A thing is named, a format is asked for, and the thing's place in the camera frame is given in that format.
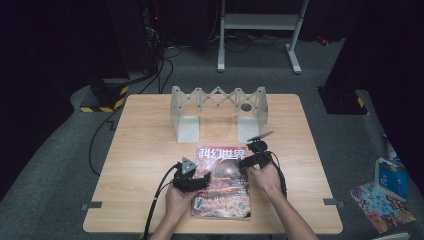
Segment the person's left hand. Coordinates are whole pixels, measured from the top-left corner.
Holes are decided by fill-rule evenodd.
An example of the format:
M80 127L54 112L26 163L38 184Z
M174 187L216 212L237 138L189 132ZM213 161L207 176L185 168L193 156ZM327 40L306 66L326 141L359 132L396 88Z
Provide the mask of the person's left hand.
M166 215L168 217L180 219L191 205L191 200L199 191L182 193L177 188L169 185L166 192Z

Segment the hand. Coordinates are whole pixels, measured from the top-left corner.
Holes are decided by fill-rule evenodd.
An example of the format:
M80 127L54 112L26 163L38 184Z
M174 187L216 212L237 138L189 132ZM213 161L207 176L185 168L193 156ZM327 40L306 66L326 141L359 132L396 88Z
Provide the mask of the hand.
M249 167L249 172L255 177L258 188L265 191L268 195L273 190L281 191L280 177L273 164L268 163L260 170Z
M191 200L198 194L198 191L182 193L177 188L169 185L166 192L166 216L180 219L191 205Z

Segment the gray carpet floor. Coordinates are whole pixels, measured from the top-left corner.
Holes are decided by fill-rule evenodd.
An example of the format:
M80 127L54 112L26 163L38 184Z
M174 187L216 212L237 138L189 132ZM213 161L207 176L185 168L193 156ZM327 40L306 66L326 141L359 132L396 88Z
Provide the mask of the gray carpet floor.
M372 239L397 232L410 233L410 239L424 239L424 199L414 182L410 181L407 207L417 220L383 235L349 194L351 188L373 180L375 160L386 156L386 141L366 91L357 93L369 115L329 115L325 111L317 87L324 86L342 46L343 41L327 47L299 41L296 54L302 67L300 75L292 72L282 44L252 45L241 53L229 50L242 50L246 45L228 44L223 73L216 71L216 48L169 49L165 57L174 66L164 93L170 93L172 86L186 93L196 87L208 92L217 86L227 92L240 87L251 93L264 86L268 93L299 95L333 195L345 205L339 209L342 233L320 235L320 239ZM165 62L161 84L170 72L171 65ZM131 85L128 94L138 93L147 83ZM143 94L158 93L158 83L153 82ZM75 112L40 147L0 203L0 239L138 239L138 234L83 230L87 212L81 206L91 201L98 180L88 164L89 145L97 127L110 115L79 111L87 90L84 87L72 96ZM117 113L111 119L115 125L119 116ZM105 124L95 138L92 158L97 171L101 171L113 135L110 124Z

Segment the person's right hand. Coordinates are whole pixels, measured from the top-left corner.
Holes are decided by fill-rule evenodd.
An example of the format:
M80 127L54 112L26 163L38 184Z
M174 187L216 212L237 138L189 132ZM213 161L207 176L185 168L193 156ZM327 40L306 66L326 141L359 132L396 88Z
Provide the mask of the person's right hand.
M260 170L249 167L249 172L255 177L258 188L265 191L265 193L269 194L273 190L281 191L280 177L272 163L268 163Z

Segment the wooden table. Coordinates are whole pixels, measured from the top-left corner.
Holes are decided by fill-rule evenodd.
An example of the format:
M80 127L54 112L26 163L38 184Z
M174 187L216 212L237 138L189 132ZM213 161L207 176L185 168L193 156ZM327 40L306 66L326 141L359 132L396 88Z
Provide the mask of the wooden table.
M343 229L309 129L300 99L292 94L268 94L268 123L274 130L264 140L280 161L288 200L317 234ZM171 95L128 97L92 202L84 221L87 232L141 233L152 199L165 172L183 156L195 160L198 145L244 146L237 141L237 117L231 107L204 107L200 115L200 141L177 143L169 116ZM173 178L172 172L166 182ZM282 233L277 214L267 197L251 182L250 220L181 219L175 233ZM165 214L165 192L156 205L150 225L153 232Z

